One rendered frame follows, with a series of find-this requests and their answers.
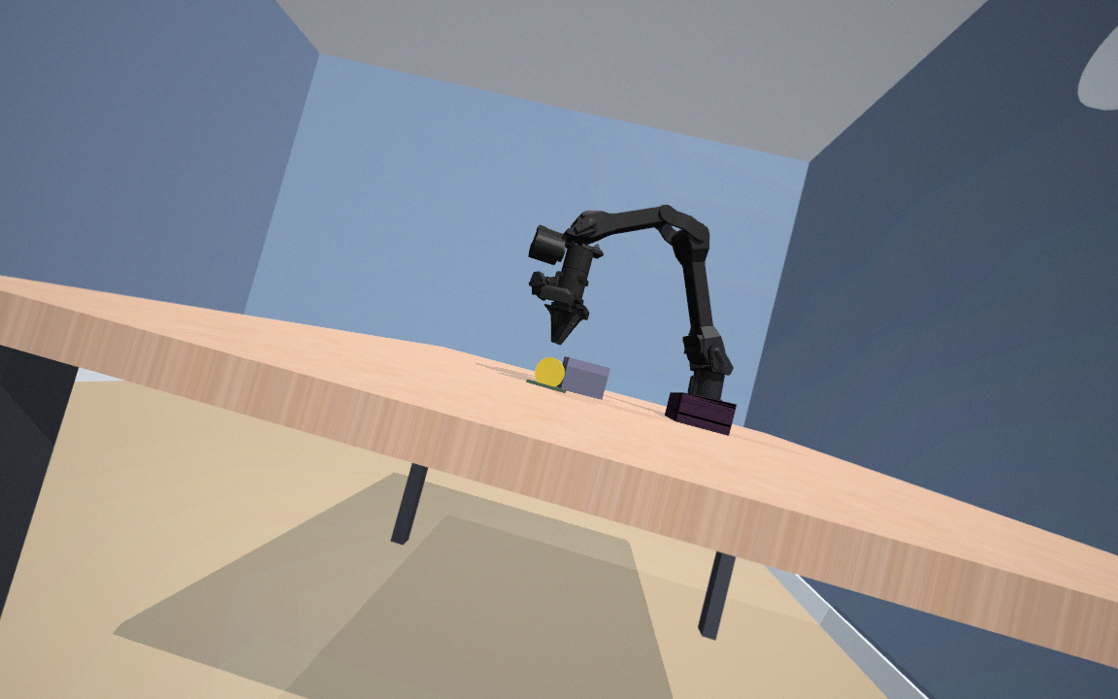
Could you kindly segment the gold coin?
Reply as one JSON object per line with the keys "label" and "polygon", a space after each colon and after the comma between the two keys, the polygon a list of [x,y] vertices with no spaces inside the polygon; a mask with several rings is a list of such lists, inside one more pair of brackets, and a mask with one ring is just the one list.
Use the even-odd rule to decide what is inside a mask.
{"label": "gold coin", "polygon": [[563,363],[553,357],[547,357],[537,363],[534,376],[538,382],[556,386],[563,380]]}

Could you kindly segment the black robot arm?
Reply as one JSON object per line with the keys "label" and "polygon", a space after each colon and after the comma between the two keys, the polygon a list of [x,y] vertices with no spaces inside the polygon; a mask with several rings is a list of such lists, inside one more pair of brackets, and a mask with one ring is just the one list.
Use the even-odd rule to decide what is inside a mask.
{"label": "black robot arm", "polygon": [[[680,230],[675,232],[672,226]],[[692,216],[675,211],[671,205],[617,214],[585,211],[563,234],[542,225],[537,227],[528,256],[555,265],[556,261],[562,262],[565,255],[563,267],[574,267],[589,274],[593,257],[600,258],[604,255],[599,245],[591,247],[589,244],[613,234],[638,232],[647,227],[656,227],[664,240],[672,245],[675,258],[683,267],[691,327],[689,336],[683,336],[682,341],[689,371],[695,372],[689,377],[688,393],[720,402],[724,375],[731,376],[735,367],[726,355],[722,338],[711,322],[705,273],[708,227]]]}

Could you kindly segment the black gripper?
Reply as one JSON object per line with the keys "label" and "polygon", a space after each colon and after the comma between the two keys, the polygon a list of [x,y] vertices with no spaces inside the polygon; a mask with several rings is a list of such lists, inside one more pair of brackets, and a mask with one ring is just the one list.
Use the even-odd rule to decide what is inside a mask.
{"label": "black gripper", "polygon": [[562,267],[558,287],[544,284],[540,290],[541,300],[551,300],[551,305],[544,304],[551,318],[551,342],[563,344],[565,338],[571,336],[575,327],[587,317],[589,311],[584,306],[584,289],[589,283],[587,274],[574,267]]}

